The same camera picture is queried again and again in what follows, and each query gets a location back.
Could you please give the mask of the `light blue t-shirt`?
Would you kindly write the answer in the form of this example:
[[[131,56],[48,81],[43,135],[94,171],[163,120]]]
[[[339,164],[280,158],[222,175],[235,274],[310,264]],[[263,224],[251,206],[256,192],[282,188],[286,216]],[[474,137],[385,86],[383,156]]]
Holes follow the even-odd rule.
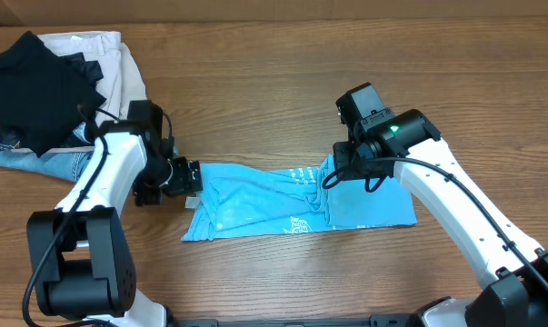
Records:
[[[343,181],[329,190],[328,156],[318,166],[261,171],[236,163],[204,163],[202,191],[186,201],[194,209],[185,242],[412,226],[409,191],[395,179]]]

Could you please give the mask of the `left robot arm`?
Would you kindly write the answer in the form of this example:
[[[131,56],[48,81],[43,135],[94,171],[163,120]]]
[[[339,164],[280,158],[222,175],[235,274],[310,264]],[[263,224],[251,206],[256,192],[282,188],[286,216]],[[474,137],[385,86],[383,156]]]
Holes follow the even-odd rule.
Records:
[[[95,125],[95,150],[72,191],[26,225],[33,273],[22,300],[70,326],[174,326],[170,309],[136,285],[135,264],[120,222],[126,198],[139,206],[202,190],[200,164],[174,154],[170,121],[150,100],[133,101],[128,116]]]

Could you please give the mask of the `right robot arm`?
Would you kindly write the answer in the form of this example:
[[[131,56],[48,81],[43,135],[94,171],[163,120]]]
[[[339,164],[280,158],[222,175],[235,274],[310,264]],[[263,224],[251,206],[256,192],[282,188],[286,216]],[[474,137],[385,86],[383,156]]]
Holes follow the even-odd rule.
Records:
[[[381,314],[372,326],[548,326],[548,252],[512,223],[454,158],[416,109],[394,114],[361,84],[337,101],[348,139],[334,145],[334,172],[323,182],[363,180],[372,193],[394,178],[433,215],[461,250],[482,291],[443,297],[410,314]]]

